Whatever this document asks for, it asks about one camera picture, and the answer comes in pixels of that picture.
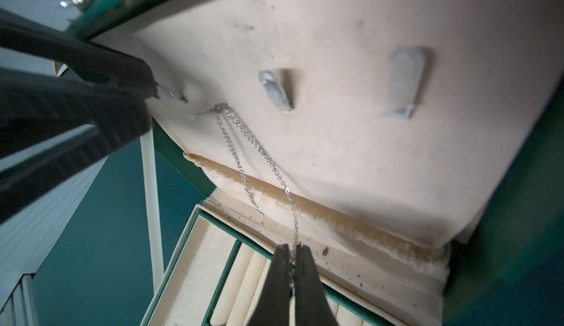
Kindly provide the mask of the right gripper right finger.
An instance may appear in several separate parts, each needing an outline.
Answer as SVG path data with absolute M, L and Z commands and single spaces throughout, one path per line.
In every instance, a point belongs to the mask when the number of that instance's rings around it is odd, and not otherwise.
M 296 247 L 295 257 L 295 322 L 297 326 L 337 326 L 325 296 L 311 249 Z

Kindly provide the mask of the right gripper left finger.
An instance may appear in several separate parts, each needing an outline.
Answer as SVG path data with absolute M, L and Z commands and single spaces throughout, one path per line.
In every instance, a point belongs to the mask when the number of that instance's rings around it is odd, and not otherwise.
M 292 296 L 292 264 L 288 245 L 276 247 L 249 326 L 288 326 Z

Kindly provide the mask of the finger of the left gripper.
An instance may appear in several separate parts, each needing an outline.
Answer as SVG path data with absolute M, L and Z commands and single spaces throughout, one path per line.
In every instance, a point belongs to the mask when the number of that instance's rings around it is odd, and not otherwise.
M 103 76 L 143 98 L 157 95 L 157 83 L 145 61 L 83 41 L 7 10 L 1 10 L 1 47 Z
M 136 92 L 1 70 L 1 221 L 146 134 Z

